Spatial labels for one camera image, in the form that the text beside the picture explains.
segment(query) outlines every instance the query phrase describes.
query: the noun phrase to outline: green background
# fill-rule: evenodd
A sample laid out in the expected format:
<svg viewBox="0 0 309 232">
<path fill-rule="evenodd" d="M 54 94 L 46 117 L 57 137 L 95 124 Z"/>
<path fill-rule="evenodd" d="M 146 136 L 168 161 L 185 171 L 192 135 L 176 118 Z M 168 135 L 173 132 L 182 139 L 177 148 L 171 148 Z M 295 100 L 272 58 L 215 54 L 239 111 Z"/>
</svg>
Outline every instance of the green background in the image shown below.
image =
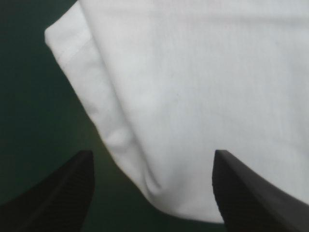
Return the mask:
<svg viewBox="0 0 309 232">
<path fill-rule="evenodd" d="M 44 30 L 74 2 L 0 0 L 0 204 L 91 149 L 96 190 L 84 232 L 225 231 L 157 211 L 111 159 L 44 43 Z"/>
</svg>

